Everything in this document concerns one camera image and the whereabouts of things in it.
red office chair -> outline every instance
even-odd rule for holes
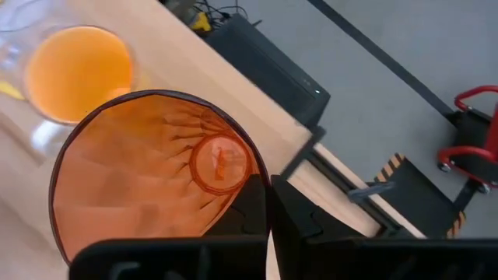
[[[458,132],[453,146],[439,151],[439,168],[455,168],[482,183],[479,191],[489,193],[498,187],[498,104],[490,117],[462,100],[484,92],[498,93],[498,86],[479,86],[459,94],[454,104],[461,110],[454,124]]]

chair wheel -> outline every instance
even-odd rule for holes
[[[437,168],[439,168],[439,170],[441,170],[445,173],[448,173],[451,171],[451,167],[449,165],[447,165],[446,163],[438,163]]]
[[[477,187],[477,191],[481,194],[489,194],[491,192],[491,187],[489,187],[487,184],[480,184]]]

